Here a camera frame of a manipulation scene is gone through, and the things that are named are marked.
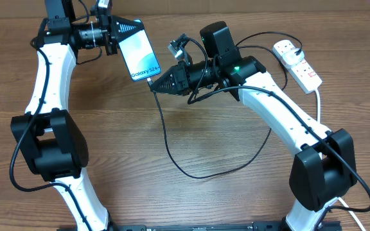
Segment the blue Samsung Galaxy smartphone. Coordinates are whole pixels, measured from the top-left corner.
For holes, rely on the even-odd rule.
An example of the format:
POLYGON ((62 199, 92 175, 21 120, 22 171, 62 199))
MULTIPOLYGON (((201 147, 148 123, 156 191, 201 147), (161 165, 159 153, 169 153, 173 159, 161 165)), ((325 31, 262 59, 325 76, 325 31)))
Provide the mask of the blue Samsung Galaxy smartphone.
POLYGON ((118 46, 133 81, 150 78, 161 73, 161 67, 145 29, 122 42, 118 42, 118 46))

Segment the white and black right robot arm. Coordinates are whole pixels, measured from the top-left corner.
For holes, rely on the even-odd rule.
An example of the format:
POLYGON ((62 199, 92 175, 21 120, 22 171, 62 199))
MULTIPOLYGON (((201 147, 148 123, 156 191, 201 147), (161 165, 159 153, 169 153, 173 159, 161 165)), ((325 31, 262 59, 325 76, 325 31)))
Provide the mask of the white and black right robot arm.
POLYGON ((339 199, 363 179, 357 173, 354 142, 340 129, 331 131, 297 106, 253 56, 243 57, 227 24, 214 22, 200 31, 204 60, 195 64, 186 51, 190 42, 181 35, 169 44, 177 59, 159 79, 149 81, 154 94, 187 96, 188 103, 203 100, 202 88, 213 96, 229 92, 256 112, 293 156, 289 186, 295 196, 291 211, 281 221, 255 221, 252 230, 340 230, 338 221, 325 221, 339 199))

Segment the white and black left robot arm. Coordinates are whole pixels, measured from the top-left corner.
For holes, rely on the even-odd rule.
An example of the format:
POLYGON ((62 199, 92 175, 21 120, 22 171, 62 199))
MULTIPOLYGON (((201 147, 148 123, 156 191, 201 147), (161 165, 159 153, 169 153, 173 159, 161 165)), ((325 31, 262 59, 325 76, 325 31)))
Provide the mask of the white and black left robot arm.
POLYGON ((13 117, 14 156, 54 188, 71 211, 77 230, 117 230, 87 174, 87 142, 68 111, 70 81, 81 49, 114 55, 120 44, 143 29, 140 21, 112 14, 110 1, 97 1, 77 17, 70 1, 46 1, 47 17, 30 44, 38 56, 33 96, 23 115, 13 117))

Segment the white charger plug adapter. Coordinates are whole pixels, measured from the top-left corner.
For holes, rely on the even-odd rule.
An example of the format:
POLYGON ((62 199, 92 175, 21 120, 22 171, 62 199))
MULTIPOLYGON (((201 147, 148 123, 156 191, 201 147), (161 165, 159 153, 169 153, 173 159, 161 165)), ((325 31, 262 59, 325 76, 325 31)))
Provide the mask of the white charger plug adapter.
POLYGON ((304 52, 298 48, 291 49, 285 52, 282 59, 287 68, 297 65, 300 61, 304 59, 304 52))

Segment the white power strip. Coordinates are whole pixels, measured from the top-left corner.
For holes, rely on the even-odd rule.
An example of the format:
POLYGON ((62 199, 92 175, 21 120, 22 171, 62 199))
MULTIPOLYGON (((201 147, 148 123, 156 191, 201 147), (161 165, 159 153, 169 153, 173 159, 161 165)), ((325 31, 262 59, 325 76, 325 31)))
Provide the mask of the white power strip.
POLYGON ((297 65, 287 68, 282 59, 282 56, 285 52, 294 48, 296 47, 291 41, 281 40, 274 44, 272 51, 279 58, 294 80, 298 83, 300 88, 302 88, 306 94, 312 93, 319 88, 319 86, 322 84, 322 80, 313 70, 310 64, 303 59, 297 65))

